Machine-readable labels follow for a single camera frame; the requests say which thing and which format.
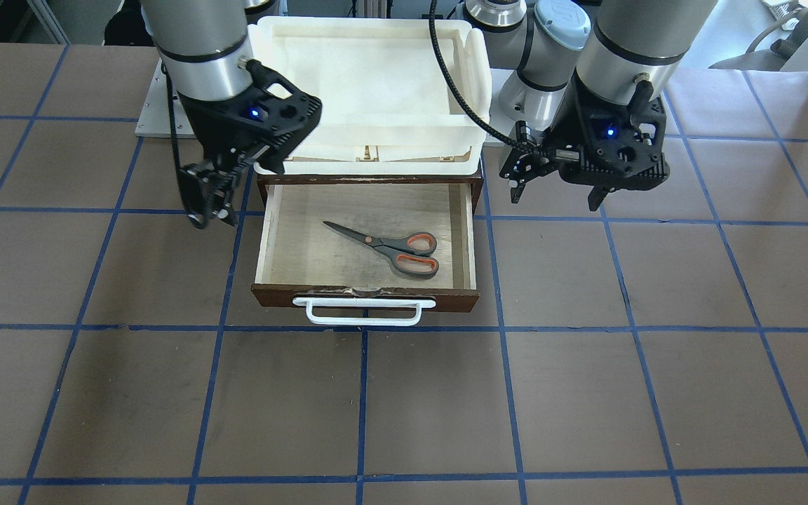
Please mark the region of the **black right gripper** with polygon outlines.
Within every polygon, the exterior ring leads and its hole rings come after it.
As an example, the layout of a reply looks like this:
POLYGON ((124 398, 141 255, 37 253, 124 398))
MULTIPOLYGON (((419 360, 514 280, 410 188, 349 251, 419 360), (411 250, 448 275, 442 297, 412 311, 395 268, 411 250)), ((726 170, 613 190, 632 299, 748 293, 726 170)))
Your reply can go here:
MULTIPOLYGON (((182 93, 177 96, 205 156, 216 156, 218 166, 228 164, 231 154, 247 158, 243 129, 238 124, 240 95, 228 100, 197 100, 182 93)), ((206 228, 211 218, 237 226, 238 213, 233 198, 247 169, 244 160, 225 169, 214 169, 214 163, 190 163, 177 169, 177 188, 184 211, 194 227, 206 228)))

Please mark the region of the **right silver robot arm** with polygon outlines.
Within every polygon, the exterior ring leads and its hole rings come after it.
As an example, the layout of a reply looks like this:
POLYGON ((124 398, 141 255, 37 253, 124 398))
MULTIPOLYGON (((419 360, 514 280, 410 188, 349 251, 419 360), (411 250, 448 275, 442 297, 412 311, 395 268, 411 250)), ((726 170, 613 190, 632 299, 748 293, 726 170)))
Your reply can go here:
POLYGON ((182 103, 204 149, 177 163, 184 211, 205 228, 234 226, 233 192, 251 164, 281 175, 321 104, 254 57, 240 1, 144 1, 145 23, 166 67, 169 96, 182 103))

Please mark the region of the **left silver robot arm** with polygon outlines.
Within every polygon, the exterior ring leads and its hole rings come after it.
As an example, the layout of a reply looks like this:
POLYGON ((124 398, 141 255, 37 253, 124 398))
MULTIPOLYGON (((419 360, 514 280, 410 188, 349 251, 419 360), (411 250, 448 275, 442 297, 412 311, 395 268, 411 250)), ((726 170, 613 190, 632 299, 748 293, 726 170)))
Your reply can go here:
POLYGON ((596 211, 616 191, 669 179, 661 93, 714 1, 466 1, 490 64, 511 71, 498 105, 513 122, 498 175, 518 203, 529 182, 557 173, 590 187, 596 211))

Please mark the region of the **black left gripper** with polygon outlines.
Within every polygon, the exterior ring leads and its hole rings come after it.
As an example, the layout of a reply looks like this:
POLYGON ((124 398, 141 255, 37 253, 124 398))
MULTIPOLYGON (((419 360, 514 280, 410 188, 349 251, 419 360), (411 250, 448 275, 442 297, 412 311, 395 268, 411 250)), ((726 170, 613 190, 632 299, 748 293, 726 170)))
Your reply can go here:
MULTIPOLYGON (((548 129, 548 149, 577 151, 579 160, 563 164, 559 175, 565 182, 592 186, 588 210, 596 212, 610 193, 651 191, 667 181, 666 124, 663 100, 654 96, 650 80, 631 82, 628 104, 617 105, 594 95, 573 74, 548 129)), ((519 204, 528 182, 551 172, 548 151, 512 147, 499 176, 508 182, 510 202, 519 204)))

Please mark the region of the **arm grey base plate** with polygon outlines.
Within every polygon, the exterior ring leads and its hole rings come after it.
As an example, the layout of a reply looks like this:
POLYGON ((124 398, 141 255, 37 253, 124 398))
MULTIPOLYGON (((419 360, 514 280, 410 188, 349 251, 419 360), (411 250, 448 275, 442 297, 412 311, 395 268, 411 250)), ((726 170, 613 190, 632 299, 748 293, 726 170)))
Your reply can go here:
POLYGON ((139 112, 135 134, 138 137, 170 137, 168 105, 166 73, 161 69, 161 60, 157 60, 139 112))

